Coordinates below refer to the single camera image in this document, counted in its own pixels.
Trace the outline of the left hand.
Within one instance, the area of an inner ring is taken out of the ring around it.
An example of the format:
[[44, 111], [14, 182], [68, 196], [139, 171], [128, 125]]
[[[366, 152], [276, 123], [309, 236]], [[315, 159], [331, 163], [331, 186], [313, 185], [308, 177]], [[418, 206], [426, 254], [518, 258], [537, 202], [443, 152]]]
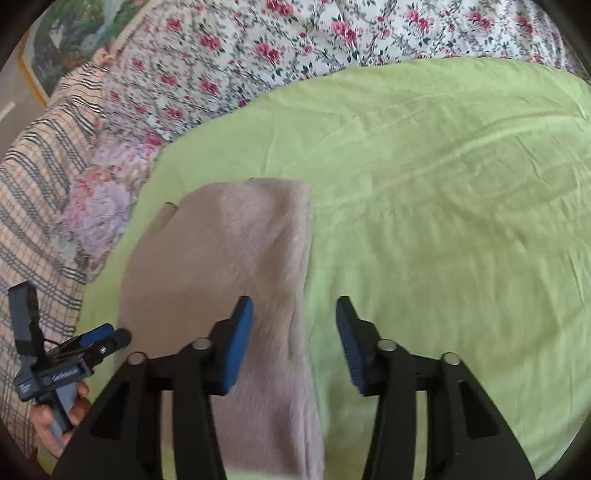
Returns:
[[[77, 427], [89, 411], [92, 403], [87, 398], [89, 387], [85, 382], [77, 384], [77, 398], [69, 411], [69, 419], [74, 427]], [[34, 405], [30, 411], [30, 420], [35, 429], [39, 443], [54, 457], [59, 459], [65, 446], [69, 443], [75, 433], [72, 429], [64, 433], [60, 440], [57, 440], [50, 431], [54, 421], [52, 410], [47, 405]]]

